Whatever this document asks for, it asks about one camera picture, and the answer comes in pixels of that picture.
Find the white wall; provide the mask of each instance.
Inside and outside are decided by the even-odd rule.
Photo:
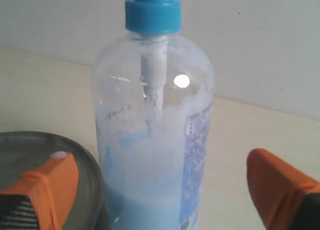
[[[182,3],[218,96],[320,120],[320,0]],[[91,65],[124,32],[124,0],[0,0],[2,45]]]

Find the gray tray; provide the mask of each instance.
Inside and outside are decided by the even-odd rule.
[[[63,230],[93,230],[103,204],[100,170],[92,155],[75,141],[44,132],[0,133],[0,189],[57,151],[71,152],[79,170],[76,198]]]

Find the clear plastic bottle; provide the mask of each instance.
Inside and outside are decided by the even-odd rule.
[[[110,230],[197,226],[214,73],[177,33],[180,9],[176,0],[127,0],[130,32],[100,52],[92,71]]]

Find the blue liquid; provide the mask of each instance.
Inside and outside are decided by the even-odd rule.
[[[111,230],[178,230],[181,195],[153,198],[125,196],[105,186]]]

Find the blue pump cap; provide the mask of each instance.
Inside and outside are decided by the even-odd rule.
[[[177,0],[126,0],[125,28],[140,34],[169,34],[181,29]]]

